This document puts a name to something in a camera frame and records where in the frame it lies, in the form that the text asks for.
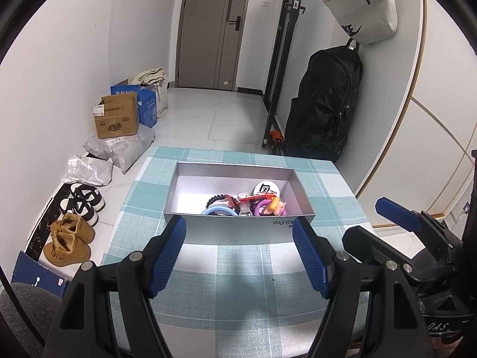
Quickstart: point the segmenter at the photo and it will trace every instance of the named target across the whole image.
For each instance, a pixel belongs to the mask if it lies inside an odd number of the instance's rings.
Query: purple ring
[[[253,215],[255,215],[256,217],[259,217],[260,216],[260,208],[264,207],[266,205],[269,205],[270,203],[271,203],[270,199],[263,199],[263,200],[259,201],[257,203],[257,205],[255,206],[255,209],[253,211]]]

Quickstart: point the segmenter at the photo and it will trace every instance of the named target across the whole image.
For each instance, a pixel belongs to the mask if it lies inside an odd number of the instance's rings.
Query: tote bag
[[[323,0],[341,28],[361,44],[385,40],[396,32],[394,0]]]

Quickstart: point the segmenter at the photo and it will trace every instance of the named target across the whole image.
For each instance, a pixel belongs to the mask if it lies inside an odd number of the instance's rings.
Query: blue shoe box
[[[11,282],[40,287],[59,297],[63,297],[70,285],[69,280],[41,266],[22,251],[18,254]]]
[[[128,85],[120,82],[111,86],[111,95],[123,93],[137,93],[137,111],[139,123],[152,128],[157,124],[156,93],[141,87],[141,85]]]

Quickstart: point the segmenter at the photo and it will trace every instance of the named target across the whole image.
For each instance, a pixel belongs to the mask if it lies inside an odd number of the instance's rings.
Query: door
[[[183,0],[177,87],[232,90],[247,0]]]
[[[269,112],[262,147],[268,142],[272,122],[275,118],[278,99],[280,97],[281,85],[285,68],[287,67],[290,46],[292,45],[293,32],[300,12],[305,13],[306,8],[301,6],[301,0],[283,0],[280,20],[278,22],[275,47],[273,49],[270,70],[265,88],[264,102]]]

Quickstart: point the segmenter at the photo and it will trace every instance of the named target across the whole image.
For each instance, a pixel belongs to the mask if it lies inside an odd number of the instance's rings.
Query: round white badge
[[[280,196],[280,189],[278,186],[270,180],[262,180],[253,189],[253,195],[273,193],[276,196]]]

